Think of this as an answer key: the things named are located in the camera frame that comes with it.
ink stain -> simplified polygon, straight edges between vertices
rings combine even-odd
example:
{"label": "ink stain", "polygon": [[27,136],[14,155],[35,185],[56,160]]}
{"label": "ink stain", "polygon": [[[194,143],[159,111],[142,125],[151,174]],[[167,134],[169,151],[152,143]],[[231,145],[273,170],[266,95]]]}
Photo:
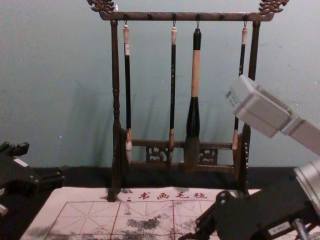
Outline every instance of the ink stain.
{"label": "ink stain", "polygon": [[186,203],[186,201],[185,200],[176,200],[176,201],[174,201],[174,206],[179,206],[179,205],[182,205],[182,204],[185,204]]}
{"label": "ink stain", "polygon": [[132,194],[132,191],[130,189],[122,188],[121,193],[123,194]]}
{"label": "ink stain", "polygon": [[41,237],[46,237],[51,229],[51,226],[48,227],[33,227],[31,228],[27,234],[31,237],[34,237],[34,239],[39,239]]}
{"label": "ink stain", "polygon": [[131,212],[130,212],[130,210],[131,210],[131,207],[130,207],[130,205],[128,204],[128,203],[124,203],[124,206],[125,206],[125,213],[124,213],[124,215],[131,215]]}
{"label": "ink stain", "polygon": [[188,221],[183,222],[182,224],[179,224],[180,228],[192,231],[196,227],[196,223],[194,219],[190,219]]}
{"label": "ink stain", "polygon": [[142,229],[137,231],[122,231],[125,235],[122,240],[156,240],[156,236],[144,232]]}
{"label": "ink stain", "polygon": [[187,193],[189,192],[189,188],[185,188],[185,187],[173,187],[174,190],[177,190],[179,193],[183,192],[183,193]]}
{"label": "ink stain", "polygon": [[59,236],[48,235],[48,236],[50,236],[49,237],[50,240],[70,240],[71,239],[71,236],[69,235],[59,235]]}
{"label": "ink stain", "polygon": [[170,240],[175,240],[175,230],[170,228],[170,235],[168,236]]}
{"label": "ink stain", "polygon": [[108,200],[108,195],[106,195],[106,196],[101,196],[100,199]]}
{"label": "ink stain", "polygon": [[150,218],[148,220],[137,221],[134,219],[129,219],[127,221],[127,225],[134,228],[139,229],[155,229],[159,226],[161,215],[155,216],[154,218]]}

brush bristles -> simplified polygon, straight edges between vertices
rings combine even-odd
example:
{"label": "brush bristles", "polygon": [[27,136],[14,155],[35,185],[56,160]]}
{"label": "brush bristles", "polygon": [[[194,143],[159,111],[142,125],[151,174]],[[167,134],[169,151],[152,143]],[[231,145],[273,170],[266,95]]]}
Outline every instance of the brush bristles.
{"label": "brush bristles", "polygon": [[132,132],[131,132],[131,128],[128,128],[126,130],[125,150],[127,150],[127,151],[131,151],[132,150]]}
{"label": "brush bristles", "polygon": [[126,155],[126,159],[128,161],[128,164],[130,165],[132,162],[132,150],[126,150],[125,155]]}
{"label": "brush bristles", "polygon": [[238,131],[234,130],[232,138],[232,150],[238,149]]}
{"label": "brush bristles", "polygon": [[199,137],[187,136],[184,142],[183,159],[186,173],[192,173],[197,169],[200,154]]}

brush handle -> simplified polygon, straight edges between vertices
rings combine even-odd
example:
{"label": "brush handle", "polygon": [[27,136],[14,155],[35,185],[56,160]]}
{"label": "brush handle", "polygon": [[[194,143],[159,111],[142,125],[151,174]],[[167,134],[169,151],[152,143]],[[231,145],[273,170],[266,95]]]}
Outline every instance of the brush handle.
{"label": "brush handle", "polygon": [[124,25],[124,69],[125,69],[125,101],[126,101],[126,129],[131,129],[131,93],[130,93],[130,42],[129,27]]}
{"label": "brush handle", "polygon": [[175,127],[175,95],[176,95],[176,41],[177,28],[171,30],[171,99],[170,99],[170,129]]}
{"label": "brush handle", "polygon": [[[240,54],[240,65],[239,65],[239,76],[244,73],[244,63],[245,63],[245,52],[246,52],[246,41],[247,41],[248,30],[246,27],[242,29],[242,41],[241,41],[241,54]],[[238,131],[239,119],[235,117],[234,119],[234,130]]]}
{"label": "brush handle", "polygon": [[199,114],[199,73],[200,73],[200,48],[201,31],[196,28],[193,34],[193,57],[192,57],[192,82],[191,100],[186,121],[186,136],[199,137],[200,133],[200,114]]}
{"label": "brush handle", "polygon": [[201,32],[199,28],[196,28],[193,34],[192,82],[191,82],[192,97],[198,97],[199,95],[200,48],[201,48]]}

black mechanical part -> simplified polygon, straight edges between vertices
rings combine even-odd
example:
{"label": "black mechanical part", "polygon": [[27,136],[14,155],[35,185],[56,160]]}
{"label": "black mechanical part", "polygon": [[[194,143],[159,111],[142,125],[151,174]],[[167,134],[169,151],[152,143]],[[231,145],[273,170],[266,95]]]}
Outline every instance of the black mechanical part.
{"label": "black mechanical part", "polygon": [[220,192],[215,203],[196,221],[195,233],[180,240],[208,240],[216,230],[221,240],[272,240],[304,224],[317,225],[318,215],[295,176],[245,198]]}
{"label": "black mechanical part", "polygon": [[[65,177],[59,168],[50,168],[42,174],[16,157],[26,154],[28,149],[27,142],[17,146],[8,142],[0,145],[0,198],[13,194],[34,197],[39,192],[63,186]],[[8,209],[0,205],[0,218],[7,212]]]}
{"label": "black mechanical part", "polygon": [[310,240],[309,233],[307,232],[304,222],[301,219],[297,218],[293,220],[292,226],[297,231],[298,236],[301,240]]}

brush tip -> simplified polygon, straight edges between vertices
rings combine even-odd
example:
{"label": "brush tip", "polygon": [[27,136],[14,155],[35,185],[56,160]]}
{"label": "brush tip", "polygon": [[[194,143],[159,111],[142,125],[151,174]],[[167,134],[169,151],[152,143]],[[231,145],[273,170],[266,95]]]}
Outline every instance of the brush tip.
{"label": "brush tip", "polygon": [[200,154],[199,137],[187,136],[184,142],[183,159],[185,172],[192,173],[197,169]]}
{"label": "brush tip", "polygon": [[132,150],[132,141],[125,141],[125,150],[127,151]]}
{"label": "brush tip", "polygon": [[125,151],[126,159],[128,161],[128,164],[130,165],[132,162],[132,151],[131,150],[126,150]]}

